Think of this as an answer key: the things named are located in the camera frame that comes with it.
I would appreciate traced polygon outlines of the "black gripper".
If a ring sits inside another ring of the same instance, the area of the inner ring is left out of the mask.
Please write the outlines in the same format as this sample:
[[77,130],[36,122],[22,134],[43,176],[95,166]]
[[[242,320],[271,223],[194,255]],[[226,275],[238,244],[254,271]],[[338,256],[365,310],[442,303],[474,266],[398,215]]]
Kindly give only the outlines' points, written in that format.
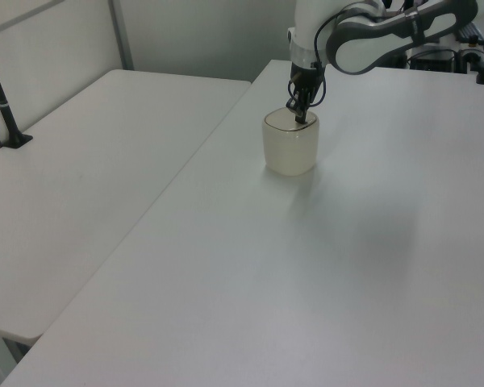
[[321,85],[323,84],[325,68],[315,64],[309,69],[296,64],[291,65],[290,70],[290,99],[286,107],[290,111],[296,111],[295,120],[304,124],[307,121],[309,101],[314,101]]

